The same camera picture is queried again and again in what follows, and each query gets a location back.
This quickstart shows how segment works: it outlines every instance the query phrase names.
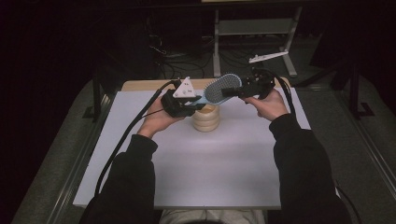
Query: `dark background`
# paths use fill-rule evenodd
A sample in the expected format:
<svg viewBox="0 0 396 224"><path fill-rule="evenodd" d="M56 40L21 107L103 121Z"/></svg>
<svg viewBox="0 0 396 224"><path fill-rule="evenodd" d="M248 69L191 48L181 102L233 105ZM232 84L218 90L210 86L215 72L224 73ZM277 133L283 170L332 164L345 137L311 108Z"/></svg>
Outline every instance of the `dark background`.
<svg viewBox="0 0 396 224"><path fill-rule="evenodd" d="M144 6L142 2L129 1L128 6ZM95 71L101 71L102 86L111 93L125 80L158 77L162 60L149 48L156 41L149 38L151 32L161 34L167 45L197 54L201 35L213 35L213 14L208 11L81 10L124 4L0 2L1 223L12 220L70 105ZM393 113L394 11L395 6L387 1L311 5L304 8L297 31L301 35L323 34L313 65L325 68L347 55L376 85ZM153 22L150 26L147 17Z"/></svg>

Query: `table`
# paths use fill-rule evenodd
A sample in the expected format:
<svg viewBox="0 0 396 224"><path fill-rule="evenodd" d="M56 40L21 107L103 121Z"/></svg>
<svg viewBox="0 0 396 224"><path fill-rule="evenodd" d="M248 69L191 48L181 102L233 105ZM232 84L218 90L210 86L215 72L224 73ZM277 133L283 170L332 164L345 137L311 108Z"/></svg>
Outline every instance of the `table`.
<svg viewBox="0 0 396 224"><path fill-rule="evenodd" d="M210 80L192 79L191 83L198 89ZM107 158L161 82L165 80L130 81L118 92L73 205L88 204ZM291 92L297 119L303 128L309 129L297 94L294 89ZM131 133L137 131L141 122ZM185 118L154 135L153 140L159 145L153 154L155 208L280 208L273 155L275 140L268 131L269 123L257 117L254 107L234 97L220 106L220 125L213 132L197 132L191 118ZM129 142L130 136L120 151Z"/></svg>

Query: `gray floor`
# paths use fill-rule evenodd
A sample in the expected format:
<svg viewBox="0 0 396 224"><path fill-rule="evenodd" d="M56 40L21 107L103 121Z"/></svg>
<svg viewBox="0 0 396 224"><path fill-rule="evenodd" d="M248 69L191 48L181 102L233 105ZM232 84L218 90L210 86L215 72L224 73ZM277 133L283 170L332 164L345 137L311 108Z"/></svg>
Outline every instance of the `gray floor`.
<svg viewBox="0 0 396 224"><path fill-rule="evenodd" d="M320 71L319 68L309 66L310 57L317 43L318 38L314 37L295 38L290 57L299 75L297 78L290 78L291 84L299 83ZM248 58L246 51L224 50L222 53L239 62ZM212 74L210 57L210 53L207 53L201 60L192 61L200 65L208 62L202 69L197 68L196 65L178 64L177 66L182 66L189 71L176 69L178 72L175 77L180 75L201 77L203 74L205 77L210 77ZM167 61L171 63L176 60L186 62L187 59L175 58ZM249 74L249 69L243 68L242 64L238 64L240 68L237 68L236 63L234 63L235 66L231 66L224 60L227 61L227 59L221 60L222 72L235 72L241 76ZM287 77L286 68L280 59L273 59L265 63L265 66ZM165 67L165 70L167 78L172 76L171 67ZM392 186L387 181L387 175L389 177L390 172L396 173L394 150L396 118L382 103L373 85L361 78L360 100L369 104L375 116L364 117L360 121L354 120L346 110L345 99L347 99L348 89L341 92L331 91L328 88L331 78L332 76L327 76L319 80L311 86L315 86L314 89L297 90L312 130L326 147L331 159L334 179L339 182L355 204L362 222L396 223L394 212L396 201L394 192L389 190ZM86 146L91 146L88 152L92 150L92 144L87 142L87 139L98 134L98 127L92 123L92 120L83 118L89 106L92 106L91 82L81 90L70 108L13 223L78 223L83 209L73 206L72 202L84 169L78 169L77 165L87 164L89 157L81 161L78 158ZM380 156L384 160L378 165L376 161L381 159L378 158Z"/></svg>

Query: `white triangular object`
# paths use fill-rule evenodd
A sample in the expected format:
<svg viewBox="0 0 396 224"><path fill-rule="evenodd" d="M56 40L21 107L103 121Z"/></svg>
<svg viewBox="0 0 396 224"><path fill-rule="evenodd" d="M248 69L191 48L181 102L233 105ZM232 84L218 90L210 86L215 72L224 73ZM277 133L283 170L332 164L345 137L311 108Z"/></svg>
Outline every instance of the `white triangular object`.
<svg viewBox="0 0 396 224"><path fill-rule="evenodd" d="M173 96L175 98L189 98L189 97L196 96L194 87L192 86L189 77L184 78L183 82L180 84L180 86L174 92Z"/></svg>

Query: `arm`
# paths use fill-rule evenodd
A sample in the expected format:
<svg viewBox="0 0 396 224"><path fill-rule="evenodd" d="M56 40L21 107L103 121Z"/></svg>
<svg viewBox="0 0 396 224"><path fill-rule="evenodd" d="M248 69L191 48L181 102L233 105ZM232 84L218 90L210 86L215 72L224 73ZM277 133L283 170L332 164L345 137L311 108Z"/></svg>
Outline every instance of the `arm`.
<svg viewBox="0 0 396 224"><path fill-rule="evenodd" d="M157 99L148 114L161 110ZM171 118L160 111L145 118L125 152L111 169L101 193L91 199L80 223L151 223L154 207L155 174L151 161L157 144L151 137L183 118Z"/></svg>
<svg viewBox="0 0 396 224"><path fill-rule="evenodd" d="M335 194L329 158L312 131L301 129L288 113L279 92L260 101L247 98L260 117L272 121L279 171L280 201L286 223L351 223L347 208Z"/></svg>

